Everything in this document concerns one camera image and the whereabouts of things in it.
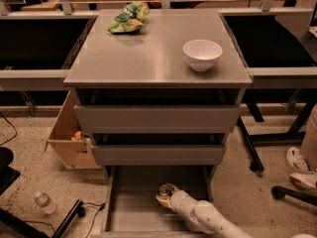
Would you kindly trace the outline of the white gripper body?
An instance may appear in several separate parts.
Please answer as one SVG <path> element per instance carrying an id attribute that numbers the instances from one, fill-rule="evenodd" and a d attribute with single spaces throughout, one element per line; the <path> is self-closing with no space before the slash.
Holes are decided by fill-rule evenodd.
<path id="1" fill-rule="evenodd" d="M 196 219 L 194 208 L 198 200 L 191 197 L 184 190 L 178 190 L 170 198 L 171 209 L 183 219 L 193 221 Z"/>

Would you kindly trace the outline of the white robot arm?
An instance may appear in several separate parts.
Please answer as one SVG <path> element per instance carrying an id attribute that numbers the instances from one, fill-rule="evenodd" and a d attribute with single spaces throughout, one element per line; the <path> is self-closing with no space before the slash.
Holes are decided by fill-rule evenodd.
<path id="1" fill-rule="evenodd" d="M 172 183 L 161 185 L 156 199 L 161 206 L 178 214 L 190 230 L 206 234 L 215 231 L 222 238 L 254 238 L 223 216 L 213 203 L 197 200 Z"/>

